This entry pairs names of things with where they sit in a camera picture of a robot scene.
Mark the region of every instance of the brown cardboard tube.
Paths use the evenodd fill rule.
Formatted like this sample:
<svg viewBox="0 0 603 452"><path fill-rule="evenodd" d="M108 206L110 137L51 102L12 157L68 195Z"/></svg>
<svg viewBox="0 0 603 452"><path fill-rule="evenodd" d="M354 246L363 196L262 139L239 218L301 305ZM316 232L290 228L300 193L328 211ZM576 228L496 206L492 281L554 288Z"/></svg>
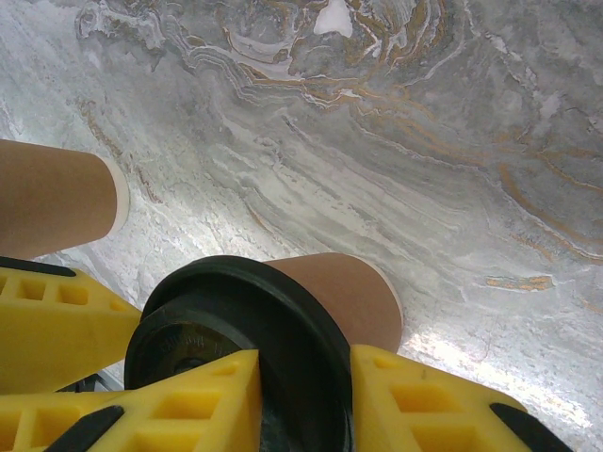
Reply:
<svg viewBox="0 0 603 452"><path fill-rule="evenodd" d="M0 140L0 255L31 259L107 235L129 200L116 168L90 153Z"/></svg>
<svg viewBox="0 0 603 452"><path fill-rule="evenodd" d="M392 284L375 266L339 253L266 262L310 292L350 344L397 352L402 310Z"/></svg>

